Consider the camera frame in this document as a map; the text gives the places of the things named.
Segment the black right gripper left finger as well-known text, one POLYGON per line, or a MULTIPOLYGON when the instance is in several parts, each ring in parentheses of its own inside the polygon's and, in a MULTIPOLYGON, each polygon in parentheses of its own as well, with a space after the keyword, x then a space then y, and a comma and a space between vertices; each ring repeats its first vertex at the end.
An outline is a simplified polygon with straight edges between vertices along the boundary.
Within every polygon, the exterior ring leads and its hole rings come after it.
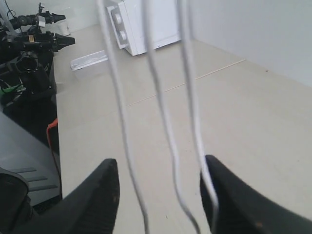
POLYGON ((65 199, 15 234, 111 234, 120 199, 117 161, 103 160, 65 199))

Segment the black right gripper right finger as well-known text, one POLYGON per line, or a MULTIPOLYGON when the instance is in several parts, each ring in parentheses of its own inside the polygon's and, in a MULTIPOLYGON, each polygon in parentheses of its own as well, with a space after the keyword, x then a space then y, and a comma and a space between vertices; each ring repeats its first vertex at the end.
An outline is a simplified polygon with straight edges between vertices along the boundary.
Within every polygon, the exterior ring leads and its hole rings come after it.
POLYGON ((311 220, 263 196, 213 155, 206 163, 219 201, 218 234, 310 234, 311 220))

